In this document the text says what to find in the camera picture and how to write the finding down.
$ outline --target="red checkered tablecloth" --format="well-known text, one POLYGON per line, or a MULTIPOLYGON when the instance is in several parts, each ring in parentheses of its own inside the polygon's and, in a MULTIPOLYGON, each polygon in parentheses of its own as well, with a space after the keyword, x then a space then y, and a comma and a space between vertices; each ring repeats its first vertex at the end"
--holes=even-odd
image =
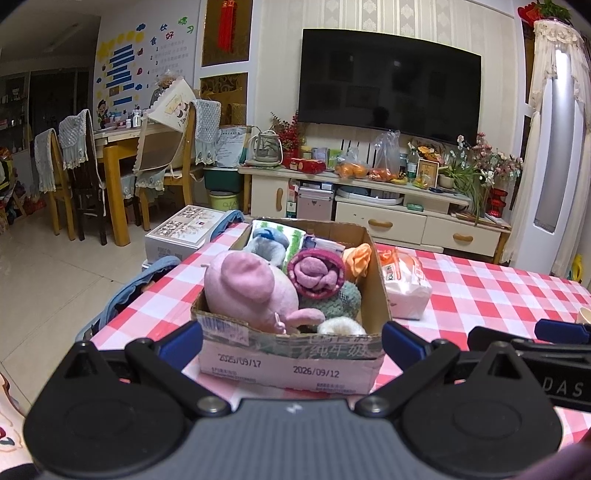
MULTIPOLYGON (((200 248, 153 285, 103 328, 93 341, 100 349, 121 349, 138 337, 162 338, 190 320, 191 303, 203 288, 205 266, 227 250, 248 225, 233 226, 200 248)), ((433 295, 420 321, 400 320, 426 340, 446 338, 467 349, 467 333, 476 325, 534 338, 535 322, 546 318, 572 322, 591 294, 581 285, 513 268, 423 251, 412 251, 423 263, 433 295)), ((234 408, 245 397, 327 398, 331 395, 283 390, 237 382, 199 372, 195 358, 183 372, 234 408)), ((376 387, 400 374, 386 356, 376 387)), ((591 427, 591 414, 556 408, 566 445, 578 441, 591 427)))

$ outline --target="blue gripper part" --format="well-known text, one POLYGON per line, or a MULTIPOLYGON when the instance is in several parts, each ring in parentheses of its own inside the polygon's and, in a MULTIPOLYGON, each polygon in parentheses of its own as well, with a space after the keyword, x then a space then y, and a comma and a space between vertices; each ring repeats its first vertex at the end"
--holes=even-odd
POLYGON ((396 322, 387 322, 382 328, 382 347, 403 371, 430 352, 430 344, 396 322))
POLYGON ((538 340, 571 345, 588 345, 591 336, 584 325, 556 320, 538 320, 534 333, 538 340))
POLYGON ((199 322, 189 322, 158 342, 158 356, 181 371, 197 356, 203 346, 203 330, 199 322))

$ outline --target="picture frame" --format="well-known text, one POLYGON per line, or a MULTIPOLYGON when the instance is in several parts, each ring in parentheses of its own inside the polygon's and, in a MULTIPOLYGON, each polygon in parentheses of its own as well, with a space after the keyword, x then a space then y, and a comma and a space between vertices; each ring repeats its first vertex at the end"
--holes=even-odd
POLYGON ((437 187, 437 178, 439 176, 439 162, 420 158, 417 166, 417 178, 419 176, 423 178, 423 174, 429 175, 429 181, 427 182, 429 188, 437 187))

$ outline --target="red tassel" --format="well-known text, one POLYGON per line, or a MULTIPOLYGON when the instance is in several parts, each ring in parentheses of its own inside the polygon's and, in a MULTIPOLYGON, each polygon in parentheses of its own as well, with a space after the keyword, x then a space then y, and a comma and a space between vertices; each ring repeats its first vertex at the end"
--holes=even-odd
POLYGON ((222 2, 222 12, 220 13, 220 23, 217 31, 217 46, 220 50, 226 50, 226 36, 227 36, 227 28, 228 28, 228 21, 226 20, 228 16, 228 2, 224 0, 222 2))
POLYGON ((228 32, 228 52, 231 52, 234 44, 234 32, 236 30, 236 1, 228 0, 228 17, 229 17, 229 32, 228 32))

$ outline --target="pink stuffed pig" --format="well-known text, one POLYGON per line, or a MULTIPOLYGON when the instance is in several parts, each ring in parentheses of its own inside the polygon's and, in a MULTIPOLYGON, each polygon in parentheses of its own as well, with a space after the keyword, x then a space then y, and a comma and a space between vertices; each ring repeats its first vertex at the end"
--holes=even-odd
POLYGON ((297 333, 299 325, 324 321, 320 310, 300 310, 296 288, 281 270, 249 252, 216 256, 205 272, 204 292, 210 312, 262 332, 297 333))

